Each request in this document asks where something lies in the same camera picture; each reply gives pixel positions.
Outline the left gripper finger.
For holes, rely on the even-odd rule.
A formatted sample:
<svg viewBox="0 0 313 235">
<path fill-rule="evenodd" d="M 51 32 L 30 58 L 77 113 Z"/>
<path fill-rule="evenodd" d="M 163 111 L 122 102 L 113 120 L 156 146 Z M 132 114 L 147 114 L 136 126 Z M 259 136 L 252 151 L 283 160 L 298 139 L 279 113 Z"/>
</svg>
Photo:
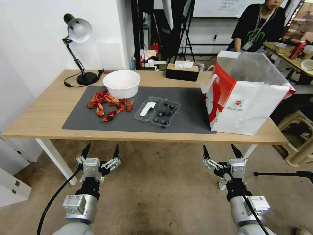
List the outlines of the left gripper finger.
<svg viewBox="0 0 313 235">
<path fill-rule="evenodd" d="M 83 164 L 87 159 L 87 155 L 89 153 L 90 147 L 91 147 L 91 143 L 88 143 L 88 145 L 82 150 L 81 155 L 76 157 L 76 161 L 78 163 L 78 169 L 83 169 Z"/>
<path fill-rule="evenodd" d="M 101 165 L 101 171 L 113 171 L 121 164 L 119 158 L 119 145 L 116 145 L 113 158 Z"/>
</svg>

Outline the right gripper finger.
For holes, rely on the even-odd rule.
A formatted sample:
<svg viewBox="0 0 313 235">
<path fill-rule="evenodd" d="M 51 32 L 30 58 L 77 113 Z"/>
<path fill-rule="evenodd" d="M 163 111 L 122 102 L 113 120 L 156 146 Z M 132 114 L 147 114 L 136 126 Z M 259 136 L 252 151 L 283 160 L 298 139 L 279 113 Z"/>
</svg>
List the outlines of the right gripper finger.
<svg viewBox="0 0 313 235">
<path fill-rule="evenodd" d="M 246 166 L 247 158 L 243 156 L 241 151 L 234 144 L 232 144 L 232 150 L 236 157 L 232 160 L 232 164 L 236 166 Z"/>
<path fill-rule="evenodd" d="M 203 164 L 204 166 L 209 169 L 210 171 L 220 170 L 221 166 L 214 160 L 212 160 L 209 156 L 209 152 L 205 145 L 203 145 Z"/>
</svg>

